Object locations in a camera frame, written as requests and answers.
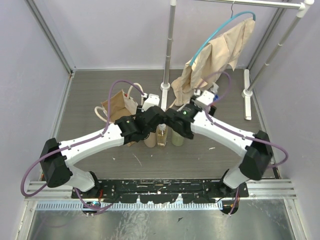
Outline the olive green lotion bottle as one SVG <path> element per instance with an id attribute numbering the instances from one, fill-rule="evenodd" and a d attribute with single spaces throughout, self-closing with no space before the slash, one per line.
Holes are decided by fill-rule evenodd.
<path id="1" fill-rule="evenodd" d="M 178 132 L 172 130 L 171 142 L 174 146 L 180 147 L 184 143 L 184 137 L 181 136 Z"/>

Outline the beige bottle round cap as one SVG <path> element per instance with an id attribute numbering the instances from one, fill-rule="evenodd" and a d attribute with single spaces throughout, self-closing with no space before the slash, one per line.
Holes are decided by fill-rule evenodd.
<path id="1" fill-rule="evenodd" d="M 148 148 L 153 148 L 156 146 L 157 144 L 157 135 L 155 132 L 151 132 L 148 137 L 144 140 L 144 144 L 148 147 Z"/>

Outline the clear bottle white cap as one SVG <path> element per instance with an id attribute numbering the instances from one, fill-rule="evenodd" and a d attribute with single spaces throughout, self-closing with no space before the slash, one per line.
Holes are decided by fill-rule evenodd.
<path id="1" fill-rule="evenodd" d="M 156 129 L 157 145 L 160 147 L 165 147 L 167 144 L 167 136 L 168 136 L 167 126 L 164 123 L 159 124 Z"/>

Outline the watermelon print canvas bag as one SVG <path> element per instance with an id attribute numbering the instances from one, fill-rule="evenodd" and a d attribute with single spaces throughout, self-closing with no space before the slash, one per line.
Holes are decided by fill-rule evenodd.
<path id="1" fill-rule="evenodd" d="M 121 90 L 110 98 L 110 119 L 109 123 L 114 123 L 115 120 L 124 117 L 135 115 L 138 107 L 138 102 L 135 101 L 130 93 L 134 87 L 131 85 L 127 92 Z M 108 120 L 108 100 L 101 103 L 101 106 L 94 108 L 96 116 L 104 121 Z"/>

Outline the orange bottle blue pump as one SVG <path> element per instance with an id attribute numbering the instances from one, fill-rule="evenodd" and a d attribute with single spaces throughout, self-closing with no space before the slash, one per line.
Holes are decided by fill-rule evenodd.
<path id="1" fill-rule="evenodd" d="M 213 93 L 213 101 L 216 101 L 219 98 L 218 91 L 219 91 L 219 86 L 214 82 L 212 87 L 210 88 L 210 91 Z"/>

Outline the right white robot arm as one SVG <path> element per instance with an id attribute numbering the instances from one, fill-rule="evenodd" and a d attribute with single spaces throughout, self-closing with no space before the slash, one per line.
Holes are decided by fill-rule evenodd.
<path id="1" fill-rule="evenodd" d="M 261 180 L 273 157 L 266 132 L 240 130 L 192 104 L 187 104 L 181 111 L 168 109 L 164 114 L 164 123 L 184 138 L 192 140 L 194 134 L 208 137 L 242 158 L 220 180 L 219 191 L 225 197 L 231 197 L 242 183 Z"/>

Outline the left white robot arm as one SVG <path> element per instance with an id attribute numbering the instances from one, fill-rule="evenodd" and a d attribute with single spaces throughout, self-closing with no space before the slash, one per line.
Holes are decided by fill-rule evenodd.
<path id="1" fill-rule="evenodd" d="M 79 189 L 88 198 L 97 197 L 100 193 L 97 177 L 91 171 L 76 168 L 75 164 L 103 150 L 144 140 L 164 120 L 165 112 L 152 106 L 144 112 L 117 119 L 107 129 L 68 141 L 47 140 L 40 155 L 47 187 L 67 185 Z"/>

